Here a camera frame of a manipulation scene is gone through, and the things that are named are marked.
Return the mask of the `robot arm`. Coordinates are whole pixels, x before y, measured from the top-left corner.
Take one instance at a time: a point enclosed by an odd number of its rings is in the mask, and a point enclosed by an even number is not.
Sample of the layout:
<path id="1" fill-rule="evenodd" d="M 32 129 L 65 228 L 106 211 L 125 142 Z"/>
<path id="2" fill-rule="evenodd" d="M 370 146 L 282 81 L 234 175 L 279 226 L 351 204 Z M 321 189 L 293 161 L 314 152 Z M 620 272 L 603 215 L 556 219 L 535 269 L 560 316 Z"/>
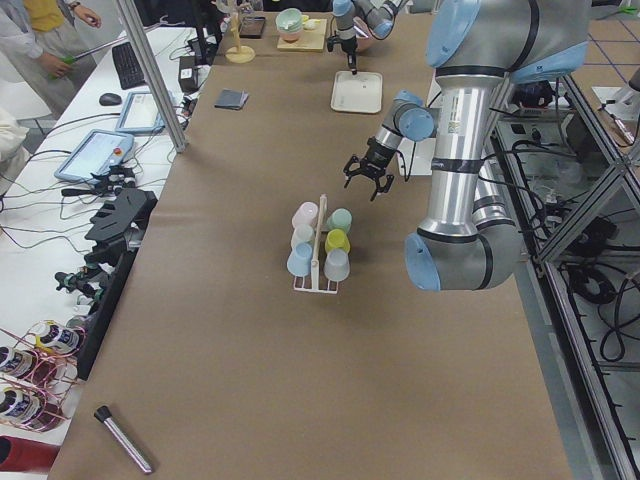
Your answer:
<path id="1" fill-rule="evenodd" d="M 347 178 L 390 188 L 387 166 L 402 140 L 435 141 L 428 211 L 405 241 L 405 264 L 423 290 L 481 290 L 503 283 L 520 255 L 521 238 L 495 191 L 480 178 L 491 97 L 503 82 L 555 79 L 586 56 L 587 1 L 446 1 L 426 50 L 441 91 L 439 109 L 396 95 L 363 156 L 345 165 Z"/>
<path id="2" fill-rule="evenodd" d="M 392 31 L 395 18 L 406 5 L 402 0 L 386 0 L 377 6 L 369 0 L 335 0 L 332 2 L 332 15 L 336 29 L 326 40 L 327 50 L 332 52 L 339 45 L 347 57 L 348 68 L 352 75 L 357 70 L 357 31 L 355 18 L 360 18 L 377 40 L 385 39 Z"/>

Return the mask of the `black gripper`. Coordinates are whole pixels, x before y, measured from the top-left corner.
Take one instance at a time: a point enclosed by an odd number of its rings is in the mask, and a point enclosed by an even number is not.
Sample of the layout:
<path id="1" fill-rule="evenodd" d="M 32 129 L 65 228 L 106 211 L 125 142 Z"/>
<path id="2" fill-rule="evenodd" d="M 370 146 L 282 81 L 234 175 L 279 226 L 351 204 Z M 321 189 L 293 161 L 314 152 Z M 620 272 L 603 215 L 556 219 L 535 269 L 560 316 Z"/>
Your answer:
<path id="1" fill-rule="evenodd" d="M 339 45 L 343 53 L 347 57 L 347 64 L 352 75 L 358 73 L 357 69 L 357 39 L 354 31 L 336 30 L 326 40 L 326 48 L 328 52 L 333 52 Z"/>
<path id="2" fill-rule="evenodd" d="M 386 174 L 386 168 L 391 161 L 391 149 L 375 137 L 367 140 L 367 146 L 368 149 L 361 159 L 352 155 L 344 166 L 344 187 L 348 187 L 353 177 L 364 175 L 374 180 L 375 189 L 370 197 L 370 200 L 374 201 L 378 196 L 388 193 L 394 182 L 394 175 Z"/>

